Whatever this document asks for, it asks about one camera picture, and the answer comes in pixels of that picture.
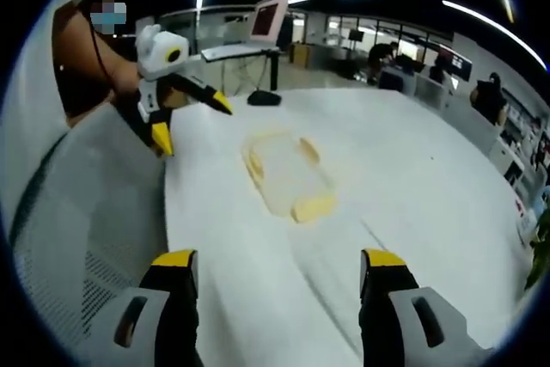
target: person's hand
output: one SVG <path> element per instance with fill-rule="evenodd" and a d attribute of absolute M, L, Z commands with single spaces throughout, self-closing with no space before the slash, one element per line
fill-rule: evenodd
<path fill-rule="evenodd" d="M 141 76 L 138 72 L 138 64 L 123 60 L 117 65 L 113 73 L 113 83 L 117 95 L 132 95 L 139 89 Z"/>

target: white table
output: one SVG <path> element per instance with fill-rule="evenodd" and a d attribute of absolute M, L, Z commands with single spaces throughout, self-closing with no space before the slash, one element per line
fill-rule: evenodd
<path fill-rule="evenodd" d="M 484 347 L 506 331 L 529 263 L 516 195 L 459 132 L 379 89 L 281 92 L 175 111 L 166 171 L 170 250 L 199 251 L 198 350 L 209 366 L 362 365 L 359 256 L 382 244 L 467 318 Z M 245 137 L 311 140 L 339 206 L 315 223 L 274 217 L 248 177 Z"/>

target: office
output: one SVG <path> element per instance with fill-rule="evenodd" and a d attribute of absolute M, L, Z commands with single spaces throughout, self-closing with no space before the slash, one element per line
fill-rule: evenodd
<path fill-rule="evenodd" d="M 85 32 L 52 41 L 57 1 L 9 80 L 3 122 L 19 135 L 3 133 L 0 201 L 14 279 L 71 355 L 361 365 L 382 348 L 358 323 L 366 277 L 393 267 L 418 319 L 427 305 L 466 323 L 392 353 L 426 360 L 460 336 L 444 343 L 454 356 L 485 360 L 540 288 L 547 50 L 507 2 L 125 0 L 114 33 L 70 20 Z M 92 85 L 75 74 L 87 50 L 105 95 L 77 111 L 65 98 Z M 176 316 L 142 324 L 179 294 L 156 282 L 163 267 L 185 279 L 191 346 L 163 335 Z"/>

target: window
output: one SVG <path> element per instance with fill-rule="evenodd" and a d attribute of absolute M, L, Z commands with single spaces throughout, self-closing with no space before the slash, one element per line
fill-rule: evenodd
<path fill-rule="evenodd" d="M 353 48 L 353 44 L 355 43 L 352 40 L 349 40 L 350 36 L 350 30 L 358 28 L 358 18 L 357 17 L 342 17 L 342 30 L 340 35 L 342 36 L 342 47 L 347 47 L 349 49 Z"/>
<path fill-rule="evenodd" d="M 424 64 L 426 66 L 433 66 L 436 63 L 438 54 L 439 54 L 439 51 L 435 51 L 433 49 L 427 48 L 426 54 L 424 56 Z"/>
<path fill-rule="evenodd" d="M 292 41 L 303 43 L 306 34 L 306 15 L 304 13 L 293 12 L 292 19 Z"/>
<path fill-rule="evenodd" d="M 403 26 L 398 54 L 423 62 L 425 58 L 425 41 L 428 33 L 417 28 Z"/>
<path fill-rule="evenodd" d="M 383 34 L 376 36 L 376 21 L 372 19 L 359 19 L 358 29 L 363 32 L 363 41 L 358 42 L 355 45 L 355 49 L 369 53 L 370 48 L 375 45 L 376 39 L 380 43 L 380 38 Z"/>
<path fill-rule="evenodd" d="M 453 41 L 449 39 L 442 38 L 441 36 L 438 36 L 436 34 L 430 34 L 430 42 L 440 43 L 442 45 L 445 45 L 447 47 L 453 47 Z"/>
<path fill-rule="evenodd" d="M 325 42 L 330 46 L 339 46 L 340 44 L 340 16 L 330 16 L 328 18 L 327 36 Z"/>
<path fill-rule="evenodd" d="M 389 21 L 380 21 L 378 27 L 378 39 L 376 43 L 392 43 L 399 41 L 401 25 Z"/>

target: seated person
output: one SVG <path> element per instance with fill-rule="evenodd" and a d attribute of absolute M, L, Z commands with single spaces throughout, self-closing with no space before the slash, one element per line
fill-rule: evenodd
<path fill-rule="evenodd" d="M 472 107 L 493 125 L 504 125 L 506 121 L 506 99 L 500 91 L 500 76 L 493 72 L 489 82 L 478 81 L 478 86 L 470 94 Z"/>
<path fill-rule="evenodd" d="M 535 197 L 535 202 L 532 205 L 533 211 L 535 212 L 536 219 L 539 219 L 548 208 L 548 198 L 550 197 L 550 187 L 543 187 Z"/>
<path fill-rule="evenodd" d="M 429 77 L 432 81 L 441 83 L 444 88 L 449 90 L 454 90 L 455 87 L 450 80 L 450 75 L 447 73 L 447 68 L 445 64 L 445 58 L 438 56 L 436 62 L 433 66 L 424 67 L 421 75 Z"/>
<path fill-rule="evenodd" d="M 368 83 L 376 84 L 380 71 L 382 70 L 382 61 L 393 60 L 394 53 L 397 50 L 397 42 L 377 43 L 372 46 L 369 51 L 368 58 Z"/>

